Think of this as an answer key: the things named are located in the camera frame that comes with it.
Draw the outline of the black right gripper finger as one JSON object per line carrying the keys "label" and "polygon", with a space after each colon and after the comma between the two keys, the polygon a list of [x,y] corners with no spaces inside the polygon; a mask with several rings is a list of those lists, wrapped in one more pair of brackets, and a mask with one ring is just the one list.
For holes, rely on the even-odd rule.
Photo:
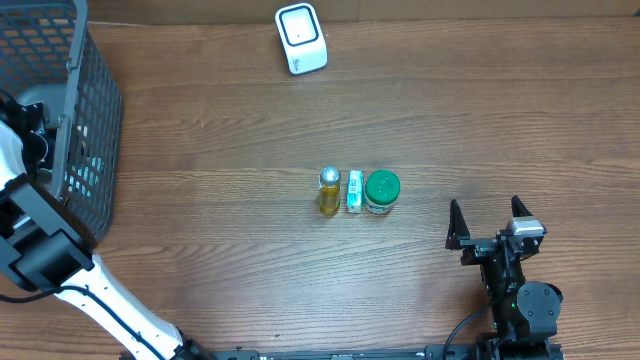
{"label": "black right gripper finger", "polygon": [[521,199],[514,195],[511,198],[511,210],[512,215],[514,217],[531,217],[532,213],[528,210],[528,208],[524,205]]}
{"label": "black right gripper finger", "polygon": [[462,249],[471,240],[461,208],[456,199],[450,202],[449,227],[445,241],[446,249]]}

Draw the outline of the green lid jar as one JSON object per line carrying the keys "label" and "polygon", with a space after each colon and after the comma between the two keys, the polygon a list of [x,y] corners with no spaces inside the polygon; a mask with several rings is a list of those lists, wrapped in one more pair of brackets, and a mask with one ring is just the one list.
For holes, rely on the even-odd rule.
{"label": "green lid jar", "polygon": [[376,170],[364,184],[364,207],[373,214],[386,214],[393,209],[400,191],[401,183],[394,172]]}

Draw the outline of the silver capped amber bottle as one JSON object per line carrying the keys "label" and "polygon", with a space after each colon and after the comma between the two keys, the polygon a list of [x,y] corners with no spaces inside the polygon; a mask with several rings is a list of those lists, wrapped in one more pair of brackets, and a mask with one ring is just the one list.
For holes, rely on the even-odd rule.
{"label": "silver capped amber bottle", "polygon": [[321,169],[318,176],[318,204],[322,213],[335,215],[340,207],[341,173],[335,166]]}

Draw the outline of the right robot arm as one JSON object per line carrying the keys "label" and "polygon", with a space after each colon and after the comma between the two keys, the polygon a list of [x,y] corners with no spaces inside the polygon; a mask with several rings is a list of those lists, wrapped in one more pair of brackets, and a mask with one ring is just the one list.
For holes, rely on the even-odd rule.
{"label": "right robot arm", "polygon": [[[526,208],[519,197],[511,198],[512,218],[492,238],[472,238],[461,207],[450,203],[448,250],[460,250],[463,266],[480,267],[488,303],[462,320],[440,350],[448,359],[562,359],[561,347],[550,343],[557,334],[563,294],[553,284],[528,281],[522,262],[539,253],[547,228]],[[494,331],[478,336],[460,352],[452,348],[458,332],[491,312]]]}

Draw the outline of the teal Kleenex tissue pack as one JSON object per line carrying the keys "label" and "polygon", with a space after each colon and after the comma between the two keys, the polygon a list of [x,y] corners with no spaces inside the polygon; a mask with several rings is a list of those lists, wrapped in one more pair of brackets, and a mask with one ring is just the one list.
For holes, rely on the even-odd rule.
{"label": "teal Kleenex tissue pack", "polygon": [[363,204],[363,174],[351,170],[347,181],[346,206],[349,213],[360,214]]}

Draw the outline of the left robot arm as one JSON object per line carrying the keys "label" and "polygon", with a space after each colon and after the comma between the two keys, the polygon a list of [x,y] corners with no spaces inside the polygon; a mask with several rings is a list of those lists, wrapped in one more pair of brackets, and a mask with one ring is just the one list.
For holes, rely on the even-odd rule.
{"label": "left robot arm", "polygon": [[156,316],[106,268],[88,228],[34,181],[49,153],[44,108],[1,94],[1,272],[28,291],[51,295],[92,318],[128,359],[209,359],[211,353]]}

